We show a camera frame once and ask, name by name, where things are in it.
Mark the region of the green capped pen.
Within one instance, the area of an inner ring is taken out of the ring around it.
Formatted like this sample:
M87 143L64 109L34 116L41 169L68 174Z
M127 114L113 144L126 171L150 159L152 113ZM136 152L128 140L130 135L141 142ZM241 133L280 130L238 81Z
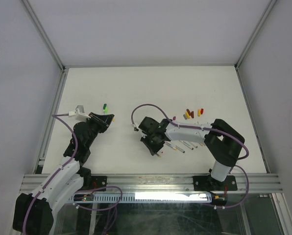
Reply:
M103 115L105 114L105 110L106 110L106 107L107 107L107 104L105 103L104 105L103 105Z

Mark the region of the purple pen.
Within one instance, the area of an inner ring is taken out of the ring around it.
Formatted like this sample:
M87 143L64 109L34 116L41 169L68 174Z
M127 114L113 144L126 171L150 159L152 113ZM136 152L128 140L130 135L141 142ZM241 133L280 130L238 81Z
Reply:
M182 142L183 142L183 144L184 144L185 146L187 146L187 147L190 148L191 150L194 149L190 144L186 143L185 141L182 141Z

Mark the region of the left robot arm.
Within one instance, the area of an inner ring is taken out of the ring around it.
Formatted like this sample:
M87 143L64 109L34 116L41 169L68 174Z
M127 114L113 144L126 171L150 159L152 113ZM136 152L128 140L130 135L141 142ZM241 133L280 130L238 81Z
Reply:
M24 235L53 233L57 215L79 189L92 184L91 171L84 168L90 147L98 134L104 133L114 119L113 114L82 115L83 121L70 127L72 138L55 170L31 193L21 193L15 205L12 228Z

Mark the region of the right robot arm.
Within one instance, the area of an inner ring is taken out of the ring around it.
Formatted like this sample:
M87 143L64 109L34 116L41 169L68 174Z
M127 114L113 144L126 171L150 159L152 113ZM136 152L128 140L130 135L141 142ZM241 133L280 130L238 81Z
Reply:
M141 142L151 155L161 150L166 142L187 141L205 145L215 159L208 178L209 186L220 189L226 183L229 171L236 165L245 139L233 127L222 119L215 119L211 124L185 124L163 119L161 122L145 117L139 124L142 132Z

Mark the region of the opened pen with orange end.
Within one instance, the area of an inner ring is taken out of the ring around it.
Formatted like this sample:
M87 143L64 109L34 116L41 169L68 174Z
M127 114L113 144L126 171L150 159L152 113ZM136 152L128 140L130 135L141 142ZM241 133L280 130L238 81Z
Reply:
M172 148L173 150L177 150L177 148L174 145L171 145L170 143L165 143L165 145Z

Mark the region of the opened black pen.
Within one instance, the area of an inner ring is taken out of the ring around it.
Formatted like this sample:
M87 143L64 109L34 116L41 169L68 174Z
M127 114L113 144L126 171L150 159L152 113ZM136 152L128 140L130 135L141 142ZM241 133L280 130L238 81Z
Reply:
M178 147L178 146L176 146L176 148L177 148L180 152L185 153L185 151L184 151L182 148L180 148L180 147Z

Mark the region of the brown pen cap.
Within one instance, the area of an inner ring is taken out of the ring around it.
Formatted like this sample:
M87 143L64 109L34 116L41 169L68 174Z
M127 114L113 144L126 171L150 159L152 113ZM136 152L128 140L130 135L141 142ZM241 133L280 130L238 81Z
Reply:
M189 109L186 110L186 115L188 119L194 118L194 112L190 111Z

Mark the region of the aluminium front rail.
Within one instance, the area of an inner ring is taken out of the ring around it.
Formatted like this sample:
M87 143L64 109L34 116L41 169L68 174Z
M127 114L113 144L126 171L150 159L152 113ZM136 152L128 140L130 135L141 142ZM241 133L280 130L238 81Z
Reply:
M243 173L230 174L235 176L237 191L227 191L232 194L249 193L267 194L282 193L283 187L277 174ZM193 174L106 174L107 186L117 186L124 193L138 191L195 192Z

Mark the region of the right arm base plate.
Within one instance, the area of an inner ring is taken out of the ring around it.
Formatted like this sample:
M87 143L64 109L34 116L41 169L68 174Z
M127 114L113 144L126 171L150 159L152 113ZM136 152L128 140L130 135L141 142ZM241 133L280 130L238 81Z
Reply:
M226 176L223 182L213 179L210 175L193 176L194 191L237 191L235 176Z

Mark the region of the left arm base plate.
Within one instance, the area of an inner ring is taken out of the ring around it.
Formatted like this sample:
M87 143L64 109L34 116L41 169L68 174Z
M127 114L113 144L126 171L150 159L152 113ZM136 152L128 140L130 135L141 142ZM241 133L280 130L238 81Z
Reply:
M107 186L107 176L103 175L88 175L85 176L83 186L79 190L90 190L93 191L97 188Z

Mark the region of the left frame post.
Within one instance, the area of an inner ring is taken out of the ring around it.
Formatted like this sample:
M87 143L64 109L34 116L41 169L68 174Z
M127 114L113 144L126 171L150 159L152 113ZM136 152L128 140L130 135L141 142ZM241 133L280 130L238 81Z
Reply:
M44 27L42 26L35 10L33 9L29 0L20 0L24 10L27 12L30 20L32 21L35 29L37 30L40 38L42 39L43 43L45 44L47 50L49 51L50 55L52 56L53 60L55 61L56 65L59 67L61 71L64 71L65 66L60 59L57 51L55 50L49 36L47 35Z

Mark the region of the frame post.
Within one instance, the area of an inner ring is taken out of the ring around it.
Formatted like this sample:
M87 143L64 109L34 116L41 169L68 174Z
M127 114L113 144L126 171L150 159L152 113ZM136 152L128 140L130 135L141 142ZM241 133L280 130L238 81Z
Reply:
M236 64L235 64L235 69L238 71L240 66L242 65L243 61L245 60L246 56L248 55L252 45L255 43L257 37L259 36L262 28L264 27L268 17L270 16L270 14L272 13L274 7L276 6L276 4L278 3L278 0L270 0L267 4L267 6L265 7L262 15L260 16L254 30L252 31L245 47L243 48Z
M20 0L24 10L27 12L30 20L32 21L35 29L37 30L40 38L42 39L43 43L45 44L47 50L49 51L50 55L52 56L53 60L55 61L56 65L59 67L61 71L64 71L65 66L60 59L57 51L55 50L49 36L47 35L44 27L42 26L35 10L33 9L29 0Z

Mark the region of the right frame post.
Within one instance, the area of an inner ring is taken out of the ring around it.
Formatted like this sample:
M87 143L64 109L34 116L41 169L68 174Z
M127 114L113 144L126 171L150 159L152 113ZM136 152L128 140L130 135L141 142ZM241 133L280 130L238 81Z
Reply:
M235 64L235 69L238 71L240 66L242 65L243 61L245 60L246 56L248 55L252 45L255 43L257 37L259 36L262 28L264 27L268 17L270 16L270 14L272 13L274 7L276 6L276 4L278 3L278 0L270 0L267 4L267 6L265 7L262 15L260 16L254 30L252 31L245 47L243 48L236 64Z

